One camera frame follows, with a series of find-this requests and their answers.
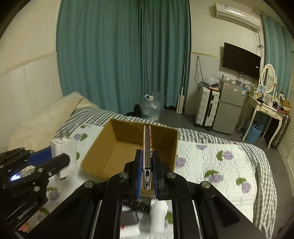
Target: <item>flat screen tv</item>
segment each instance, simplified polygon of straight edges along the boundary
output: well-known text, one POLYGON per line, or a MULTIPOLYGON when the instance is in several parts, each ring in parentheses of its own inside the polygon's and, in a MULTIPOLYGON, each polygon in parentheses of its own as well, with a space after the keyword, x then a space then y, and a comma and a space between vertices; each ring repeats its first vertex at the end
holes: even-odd
POLYGON ((223 67, 248 75, 254 79, 259 77, 261 57, 241 47, 225 42, 223 67))

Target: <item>bottle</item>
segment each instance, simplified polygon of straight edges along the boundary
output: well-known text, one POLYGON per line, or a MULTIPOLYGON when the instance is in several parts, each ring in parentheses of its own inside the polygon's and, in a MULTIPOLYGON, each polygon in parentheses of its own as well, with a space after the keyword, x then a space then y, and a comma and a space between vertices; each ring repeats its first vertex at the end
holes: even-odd
POLYGON ((167 214, 167 203, 166 201, 156 201, 150 207, 150 233, 163 233, 165 216, 167 214))
POLYGON ((158 121, 160 115, 160 103, 152 95, 145 95, 142 104, 143 119, 158 121))

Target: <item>cardboard box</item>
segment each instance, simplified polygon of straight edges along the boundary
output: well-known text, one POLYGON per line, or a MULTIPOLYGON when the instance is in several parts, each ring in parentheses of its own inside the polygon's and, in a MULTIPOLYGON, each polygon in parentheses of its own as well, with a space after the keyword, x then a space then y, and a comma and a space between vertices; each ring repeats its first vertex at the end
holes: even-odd
POLYGON ((290 112, 291 110, 291 106, 289 104, 289 101, 285 100, 285 99, 281 99, 280 100, 281 105, 283 106, 284 110, 287 112, 290 112))
MULTIPOLYGON (((144 125, 149 124, 110 119, 82 161, 82 170, 104 180, 122 172, 125 164, 134 160, 136 150, 142 149, 144 125)), ((173 171, 178 131, 158 125, 152 125, 151 130, 153 150, 158 150, 160 160, 173 171)))

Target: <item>window blind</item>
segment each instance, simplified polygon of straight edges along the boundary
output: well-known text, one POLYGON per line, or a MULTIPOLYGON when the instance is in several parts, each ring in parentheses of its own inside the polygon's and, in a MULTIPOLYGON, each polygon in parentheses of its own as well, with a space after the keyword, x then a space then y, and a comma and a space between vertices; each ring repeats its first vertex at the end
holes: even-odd
POLYGON ((284 150, 287 158, 291 155, 291 151, 294 150, 294 91, 290 90, 288 101, 291 106, 289 116, 291 118, 290 124, 286 130, 286 133, 281 141, 281 147, 284 150))

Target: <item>vanity table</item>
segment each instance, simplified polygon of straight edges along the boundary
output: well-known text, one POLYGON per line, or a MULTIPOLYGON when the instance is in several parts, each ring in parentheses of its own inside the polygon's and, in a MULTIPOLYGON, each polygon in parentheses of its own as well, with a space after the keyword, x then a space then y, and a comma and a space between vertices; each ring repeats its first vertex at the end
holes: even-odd
POLYGON ((265 129, 265 131, 264 131, 262 137, 264 137, 265 133, 267 132, 268 127, 270 126, 270 123, 271 123, 272 118, 279 120, 279 125, 278 125, 278 127, 277 127, 275 133, 273 134, 273 136, 272 136, 272 138, 270 139, 270 142, 269 142, 269 144, 268 144, 268 149, 269 149, 269 148, 270 148, 270 144, 271 144, 271 142, 273 141, 274 137, 276 136, 276 134, 279 132, 279 130, 280 130, 280 128, 281 128, 281 125, 282 125, 282 119, 283 119, 283 117, 284 117, 284 114, 281 113, 281 112, 278 112, 278 111, 277 111, 275 108, 273 108, 273 107, 270 107, 270 106, 268 106, 268 105, 266 105, 266 104, 260 103, 259 101, 257 101, 256 99, 254 99, 251 95, 248 95, 247 102, 246 102, 246 105, 245 105, 244 114, 243 114, 242 123, 241 123, 241 125, 239 126, 238 130, 240 130, 240 129, 242 128, 243 124, 244 124, 244 121, 245 121, 245 112, 248 110, 248 107, 249 107, 249 106, 252 106, 252 107, 254 108, 254 113, 253 113, 253 115, 252 115, 252 117, 251 117, 251 120, 250 120, 250 123, 249 123, 249 127, 248 127, 248 129, 246 130, 245 135, 244 135, 242 141, 244 141, 244 139, 246 138, 246 136, 247 136, 247 134, 248 134, 248 132, 249 132, 249 130, 250 130, 250 126, 252 125, 252 122, 253 122, 253 120, 254 120, 254 117, 255 117, 257 111, 260 111, 260 112, 262 112, 263 114, 266 114, 266 115, 268 115, 268 116, 271 117, 271 118, 270 118, 270 121, 269 121, 269 123, 268 123, 268 125, 267 125, 267 127, 266 127, 266 129, 265 129))

